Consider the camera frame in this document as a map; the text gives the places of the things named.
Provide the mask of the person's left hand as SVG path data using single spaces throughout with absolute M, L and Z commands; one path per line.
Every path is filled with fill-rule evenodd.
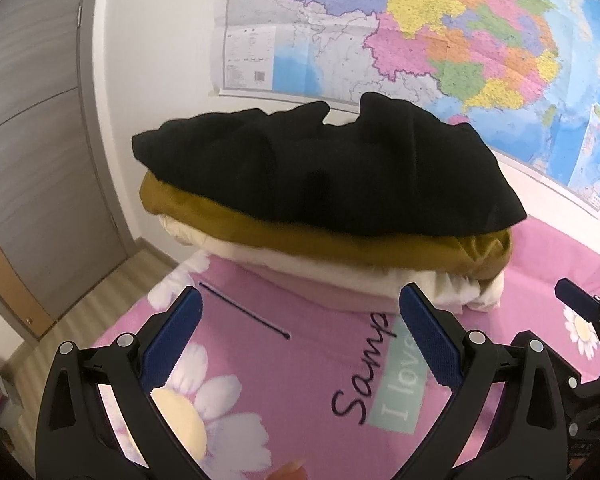
M 266 477 L 266 480 L 306 480 L 308 474 L 301 460 L 294 460 Z

